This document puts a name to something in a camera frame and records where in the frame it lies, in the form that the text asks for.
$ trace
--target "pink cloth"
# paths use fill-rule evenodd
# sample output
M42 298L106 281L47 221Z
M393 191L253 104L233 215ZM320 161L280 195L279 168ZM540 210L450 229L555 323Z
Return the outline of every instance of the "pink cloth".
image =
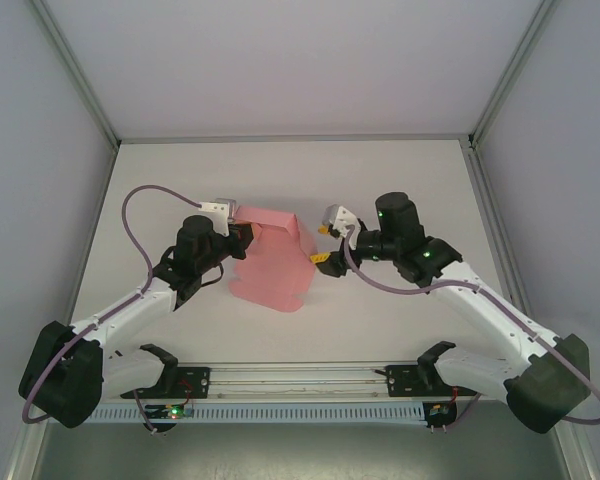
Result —
M229 282L236 297L280 312L295 312L303 302L296 295L309 290L316 253L313 236L293 213L240 207L238 222L254 226L247 258L236 262L237 279Z

